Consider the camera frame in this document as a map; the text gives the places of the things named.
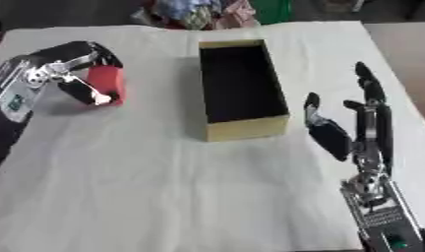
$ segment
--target robotic hand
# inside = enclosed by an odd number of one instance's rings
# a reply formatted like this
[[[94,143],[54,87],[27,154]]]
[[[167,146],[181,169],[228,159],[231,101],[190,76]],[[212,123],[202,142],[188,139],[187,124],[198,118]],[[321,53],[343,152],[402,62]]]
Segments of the robotic hand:
[[[116,102],[113,89],[101,93],[73,71],[95,66],[122,68],[108,49],[96,42],[73,41],[14,57],[0,66],[0,163],[18,141],[45,87],[56,84],[65,93],[88,105]]]
[[[356,112],[356,139],[334,121],[318,114],[320,98],[310,93],[305,105],[306,126],[313,139],[336,159],[352,154],[358,174],[341,183],[341,193],[359,227],[367,252],[425,251],[425,229],[417,223],[397,185],[392,181],[392,111],[378,79],[358,62],[356,75],[365,104],[347,100]]]

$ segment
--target colorful cloth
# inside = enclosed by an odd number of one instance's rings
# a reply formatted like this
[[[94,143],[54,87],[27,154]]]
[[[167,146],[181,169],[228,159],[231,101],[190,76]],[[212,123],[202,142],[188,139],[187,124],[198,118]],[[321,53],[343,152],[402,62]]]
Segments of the colorful cloth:
[[[212,12],[221,13],[219,0],[156,0],[152,10],[161,17],[181,21],[199,6],[209,6]]]
[[[213,15],[209,6],[199,6],[195,12],[189,13],[181,21],[188,30],[202,30],[213,22]]]
[[[260,23],[254,18],[255,14],[256,10],[248,0],[237,0],[223,11],[223,16],[213,24],[213,28],[221,30],[258,27]]]

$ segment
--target white sheet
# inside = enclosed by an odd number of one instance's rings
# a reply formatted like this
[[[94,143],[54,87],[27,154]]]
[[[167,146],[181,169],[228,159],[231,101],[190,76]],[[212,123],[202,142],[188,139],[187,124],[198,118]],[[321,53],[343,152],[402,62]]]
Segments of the white sheet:
[[[264,38],[291,111],[286,135],[228,143],[197,137],[204,120],[200,40]],[[338,192],[354,174],[308,136],[302,104],[353,133],[344,99],[361,100],[353,66],[382,81],[395,117],[395,179],[425,225],[425,121],[359,23],[250,30],[141,27],[11,31],[11,56],[77,39],[125,63],[126,103],[82,109],[52,88],[0,169],[0,252],[251,252],[359,248]]]

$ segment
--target red block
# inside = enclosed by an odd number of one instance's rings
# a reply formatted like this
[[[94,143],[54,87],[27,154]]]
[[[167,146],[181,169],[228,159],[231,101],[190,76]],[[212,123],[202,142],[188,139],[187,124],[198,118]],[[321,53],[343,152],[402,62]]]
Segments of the red block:
[[[113,66],[94,66],[89,68],[87,81],[102,94],[116,92],[119,99],[110,103],[122,105],[125,99],[123,69]]]

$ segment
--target cardboard box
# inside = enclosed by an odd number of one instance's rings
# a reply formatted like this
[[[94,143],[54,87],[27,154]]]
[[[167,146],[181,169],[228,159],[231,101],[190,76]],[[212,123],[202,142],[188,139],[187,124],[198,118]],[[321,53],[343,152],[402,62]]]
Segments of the cardboard box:
[[[207,140],[284,133],[288,109],[263,40],[201,42]]]

